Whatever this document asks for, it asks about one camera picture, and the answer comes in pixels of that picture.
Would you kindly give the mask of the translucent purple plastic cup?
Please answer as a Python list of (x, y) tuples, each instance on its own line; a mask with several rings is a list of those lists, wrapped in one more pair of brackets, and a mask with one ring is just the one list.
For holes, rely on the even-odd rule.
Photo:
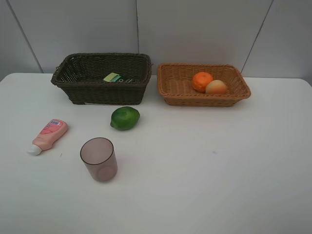
[(95, 181), (109, 181), (118, 172), (114, 145), (109, 139), (96, 137), (87, 141), (80, 150), (80, 158)]

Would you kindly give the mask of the light orange wicker basket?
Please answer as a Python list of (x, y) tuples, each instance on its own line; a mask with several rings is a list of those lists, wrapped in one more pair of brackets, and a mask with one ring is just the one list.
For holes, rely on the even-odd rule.
[[(207, 72), (227, 86), (224, 95), (209, 95), (192, 87), (192, 78)], [(172, 106), (231, 107), (251, 96), (241, 73), (228, 64), (162, 63), (157, 68), (157, 88), (165, 102)]]

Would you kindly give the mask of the dark brown wicker basket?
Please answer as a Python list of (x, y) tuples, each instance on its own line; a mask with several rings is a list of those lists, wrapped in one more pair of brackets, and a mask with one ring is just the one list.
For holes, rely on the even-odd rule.
[[(51, 83), (77, 105), (139, 105), (151, 72), (151, 59), (146, 54), (77, 53), (68, 55), (56, 68)], [(135, 81), (104, 82), (110, 73)]]

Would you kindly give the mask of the red yellow peach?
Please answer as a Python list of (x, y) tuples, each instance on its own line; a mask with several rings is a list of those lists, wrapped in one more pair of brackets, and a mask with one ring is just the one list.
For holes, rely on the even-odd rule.
[(227, 85), (221, 80), (213, 80), (207, 86), (205, 93), (209, 95), (224, 95), (227, 93)]

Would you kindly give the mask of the dark green pump bottle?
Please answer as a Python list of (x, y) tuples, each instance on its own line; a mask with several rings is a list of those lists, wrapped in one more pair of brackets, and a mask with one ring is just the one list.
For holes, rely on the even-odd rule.
[(131, 83), (135, 80), (133, 78), (127, 78), (125, 76), (121, 76), (117, 73), (110, 73), (104, 79), (104, 82), (113, 82), (113, 83)]

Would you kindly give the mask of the green lime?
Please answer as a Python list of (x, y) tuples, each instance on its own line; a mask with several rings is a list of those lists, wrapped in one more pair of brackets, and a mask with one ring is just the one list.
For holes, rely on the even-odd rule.
[(110, 126), (116, 130), (126, 131), (134, 128), (140, 118), (137, 109), (123, 106), (113, 111)]

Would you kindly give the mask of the orange mandarin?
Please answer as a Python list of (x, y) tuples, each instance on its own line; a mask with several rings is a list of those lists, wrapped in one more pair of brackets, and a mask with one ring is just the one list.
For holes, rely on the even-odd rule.
[(192, 78), (192, 87), (200, 93), (205, 93), (206, 87), (213, 81), (213, 76), (207, 72), (196, 73)]

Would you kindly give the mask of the pink lotion tube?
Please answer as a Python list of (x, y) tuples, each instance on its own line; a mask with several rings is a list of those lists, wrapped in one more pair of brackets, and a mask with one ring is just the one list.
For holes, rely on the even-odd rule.
[(42, 151), (51, 149), (53, 144), (61, 138), (67, 130), (68, 124), (66, 122), (60, 119), (52, 119), (32, 141), (32, 146), (28, 150), (28, 153), (37, 156)]

